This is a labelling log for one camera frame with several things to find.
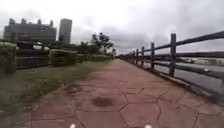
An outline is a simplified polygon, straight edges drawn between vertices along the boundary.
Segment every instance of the sky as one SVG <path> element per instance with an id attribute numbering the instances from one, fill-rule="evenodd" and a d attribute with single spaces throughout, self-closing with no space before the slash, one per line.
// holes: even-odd
<path id="1" fill-rule="evenodd" d="M 145 46 L 224 30 L 223 0 L 0 0 L 0 35 L 9 18 L 43 23 L 73 20 L 72 43 L 88 41 L 92 33 L 110 36 L 118 53 Z M 178 52 L 223 50 L 224 40 L 178 47 Z"/>

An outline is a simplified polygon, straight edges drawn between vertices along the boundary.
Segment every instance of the ground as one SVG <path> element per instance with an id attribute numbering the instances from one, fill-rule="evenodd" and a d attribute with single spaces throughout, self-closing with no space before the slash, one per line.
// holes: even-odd
<path id="1" fill-rule="evenodd" d="M 223 128 L 223 108 L 122 60 L 40 100 L 13 128 Z"/>

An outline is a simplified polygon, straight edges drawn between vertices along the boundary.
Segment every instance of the tall building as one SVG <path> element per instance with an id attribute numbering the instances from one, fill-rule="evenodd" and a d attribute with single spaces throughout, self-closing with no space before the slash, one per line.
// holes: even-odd
<path id="1" fill-rule="evenodd" d="M 71 31 L 72 31 L 72 20 L 65 18 L 61 19 L 58 40 L 64 42 L 65 44 L 70 44 Z"/>
<path id="2" fill-rule="evenodd" d="M 5 26 L 3 38 L 8 41 L 28 41 L 28 42 L 51 42 L 56 40 L 56 28 L 53 21 L 50 24 L 42 24 L 38 20 L 36 24 L 27 23 L 25 19 L 21 23 L 16 23 L 14 19 L 9 20 Z"/>

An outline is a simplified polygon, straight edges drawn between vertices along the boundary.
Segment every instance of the wooden railing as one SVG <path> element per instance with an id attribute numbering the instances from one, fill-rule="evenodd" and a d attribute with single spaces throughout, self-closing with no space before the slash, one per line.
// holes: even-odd
<path id="1" fill-rule="evenodd" d="M 49 51 L 17 50 L 17 69 L 27 69 L 49 65 Z"/>
<path id="2" fill-rule="evenodd" d="M 224 38 L 224 31 L 217 32 L 213 34 L 208 34 L 196 38 L 190 38 L 183 41 L 177 41 L 176 40 L 176 34 L 171 34 L 171 41 L 169 44 L 165 44 L 162 46 L 154 47 L 154 43 L 151 43 L 150 49 L 145 49 L 144 47 L 141 48 L 141 50 L 136 49 L 136 51 L 130 52 L 126 55 L 121 56 L 122 59 L 131 62 L 135 65 L 138 65 L 143 68 L 147 68 L 150 71 L 153 71 L 155 73 L 163 74 L 168 77 L 173 77 L 175 79 L 179 79 L 181 81 L 184 81 L 185 83 L 188 83 L 189 85 L 195 85 L 197 87 L 200 87 L 201 89 L 212 93 L 213 95 L 223 97 L 223 94 L 217 93 L 212 89 L 205 88 L 203 86 L 197 85 L 195 83 L 189 82 L 183 78 L 179 78 L 175 76 L 175 70 L 184 70 L 188 72 L 193 72 L 213 78 L 217 78 L 220 80 L 224 80 L 224 72 L 221 71 L 213 71 L 208 70 L 204 68 L 198 68 L 195 66 L 186 66 L 186 65 L 179 65 L 177 63 L 192 63 L 188 62 L 184 57 L 192 57 L 192 58 L 224 58 L 224 51 L 215 51 L 215 52 L 191 52 L 191 53 L 176 53 L 176 47 L 180 45 L 185 44 L 192 44 L 192 43 L 198 43 L 202 41 L 207 40 L 215 40 L 215 39 L 222 39 Z M 161 50 L 165 48 L 170 48 L 170 53 L 168 54 L 155 54 L 156 50 Z M 145 63 L 150 63 L 151 66 L 148 67 L 145 65 Z M 169 69 L 168 73 L 161 72 L 155 69 L 155 65 L 167 67 Z"/>

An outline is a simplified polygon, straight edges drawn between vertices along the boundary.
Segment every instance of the paved walkway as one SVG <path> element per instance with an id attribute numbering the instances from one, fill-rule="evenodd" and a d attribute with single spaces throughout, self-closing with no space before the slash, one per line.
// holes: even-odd
<path id="1" fill-rule="evenodd" d="M 121 60 L 43 98 L 14 128 L 224 128 L 223 109 Z"/>

